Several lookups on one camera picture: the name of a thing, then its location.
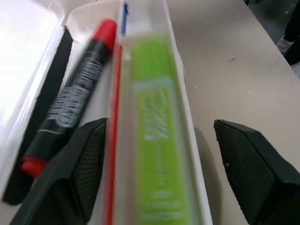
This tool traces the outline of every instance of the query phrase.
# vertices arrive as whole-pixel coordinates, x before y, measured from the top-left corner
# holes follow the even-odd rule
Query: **red cap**
[[[105,19],[96,31],[93,39],[104,42],[112,52],[116,39],[117,23],[111,19]]]
[[[40,175],[47,162],[38,158],[29,157],[23,158],[23,165],[21,169],[28,175],[36,178]]]

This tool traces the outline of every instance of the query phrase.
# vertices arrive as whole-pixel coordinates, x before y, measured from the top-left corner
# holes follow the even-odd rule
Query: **green marker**
[[[136,106],[136,225],[194,224],[184,174],[179,113],[167,46],[145,41],[132,51]]]

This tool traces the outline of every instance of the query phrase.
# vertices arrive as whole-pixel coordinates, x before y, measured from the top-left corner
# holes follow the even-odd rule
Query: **textured black rubber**
[[[216,120],[230,186],[250,225],[300,224],[300,175],[258,131]]]
[[[85,225],[97,197],[107,119],[78,128],[49,161],[11,225]]]

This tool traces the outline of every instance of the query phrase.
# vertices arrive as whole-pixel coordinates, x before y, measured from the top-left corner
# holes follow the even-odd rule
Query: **white plastic container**
[[[108,186],[107,190],[107,193],[113,195],[114,199],[108,200],[105,205],[108,207],[105,225],[141,224],[140,219],[138,219],[141,216],[138,213],[141,205],[137,204],[138,200],[136,199],[138,196],[136,184],[139,181],[136,181],[137,176],[135,175],[136,170],[141,169],[136,166],[136,151],[140,151],[141,149],[137,149],[136,137],[139,134],[136,132],[136,126],[138,126],[136,125],[136,105],[133,103],[135,97],[133,94],[134,88],[132,88],[133,80],[131,78],[131,52],[136,46],[147,40],[158,40],[165,43],[176,67],[176,77],[173,79],[173,82],[176,86],[175,96],[179,110],[175,114],[181,120],[181,127],[179,127],[181,134],[183,134],[182,140],[184,140],[184,143],[181,143],[184,147],[181,149],[183,150],[183,164],[186,166],[184,174],[188,177],[185,181],[188,186],[187,189],[189,189],[189,198],[191,199],[190,208],[193,208],[191,210],[193,211],[191,212],[193,219],[191,219],[192,222],[189,225],[212,225],[201,162],[184,84],[183,65],[176,47],[166,1],[128,0],[126,3],[128,16],[124,16],[126,10],[122,11],[119,16],[119,18],[123,18],[122,29],[119,29],[119,41],[122,53],[120,57],[116,55],[119,57],[116,61],[120,61],[120,93],[117,95],[119,96],[120,104],[118,105],[118,115],[114,118],[117,121],[117,131],[114,133],[117,139],[116,147],[110,149],[110,153],[114,152],[113,154],[116,157],[115,161],[112,160],[111,162],[115,167],[110,168],[110,176],[114,177],[115,182],[113,185]],[[152,222],[156,224],[158,221],[162,222],[160,219],[165,217],[166,221],[164,224],[169,224],[167,221],[171,218],[169,216],[171,213],[166,213],[166,211],[163,213],[158,211],[157,213],[152,210],[150,213],[144,214],[142,218],[145,224],[152,224]],[[172,214],[172,217],[177,217],[180,213],[178,211],[178,214]]]
[[[60,42],[64,16],[35,2],[6,1],[0,36],[0,197],[5,191],[35,99]]]

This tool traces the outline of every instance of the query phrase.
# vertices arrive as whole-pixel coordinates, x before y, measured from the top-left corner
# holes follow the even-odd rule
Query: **clear plastic box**
[[[114,199],[107,203],[109,205],[108,210],[113,209],[113,214],[107,212],[106,224],[151,225],[160,222],[166,225],[211,225],[210,208],[184,84],[183,66],[176,47],[166,2],[161,0],[128,0],[125,4],[127,8],[124,7],[124,11],[119,16],[119,18],[123,18],[122,29],[119,33],[121,53],[116,60],[120,61],[120,93],[117,95],[119,105],[118,114],[112,121],[112,123],[117,123],[117,131],[114,133],[117,138],[116,147],[110,149],[116,154],[115,162],[112,163],[115,167],[111,167],[110,172],[110,175],[115,178],[115,183],[108,187],[111,191],[108,193],[112,194]],[[135,63],[142,58],[142,54],[139,58],[135,56],[134,52],[141,45],[153,41],[156,44],[162,43],[170,56],[173,70],[171,81],[169,78],[166,81],[165,78],[160,79],[158,76],[151,81],[137,82],[133,78],[133,74],[135,73]],[[155,93],[158,89],[164,89],[168,92],[166,95],[170,95],[168,117],[172,117],[175,124],[172,127],[173,137],[166,138],[170,140],[168,145],[173,144],[174,146],[175,143],[175,147],[168,150],[170,159],[167,159],[166,155],[162,157],[164,159],[162,164],[168,165],[168,168],[161,169],[161,171],[169,174],[171,174],[170,171],[173,171],[172,169],[178,170],[177,173],[172,173],[172,176],[178,175],[179,177],[173,180],[179,180],[183,183],[183,185],[176,184],[177,188],[181,189],[182,195],[175,196],[174,194],[174,198],[170,197],[173,195],[172,188],[173,193],[176,189],[176,187],[172,187],[175,185],[172,181],[169,183],[170,189],[168,190],[148,188],[144,185],[145,183],[149,186],[154,185],[155,181],[152,182],[147,179],[151,180],[151,170],[158,169],[154,165],[152,168],[152,165],[145,164],[148,164],[149,160],[152,159],[153,164],[156,164],[158,157],[155,158],[151,153],[145,153],[145,151],[154,151],[155,148],[151,148],[145,143],[141,144],[144,140],[149,139],[148,134],[144,136],[140,134],[146,132],[145,130],[149,131],[149,128],[143,128],[145,125],[141,125],[141,123],[143,123],[143,118],[147,119],[153,116],[159,107],[153,106],[154,110],[151,115],[141,110],[140,104],[145,103],[145,99],[152,96],[152,94],[149,95],[150,92]],[[161,146],[163,144],[158,144],[157,148],[163,151]],[[147,155],[149,159],[143,159],[141,156],[143,154]],[[174,164],[178,164],[177,168],[171,165],[171,160]],[[170,196],[162,201],[155,200],[160,194],[169,194]]]

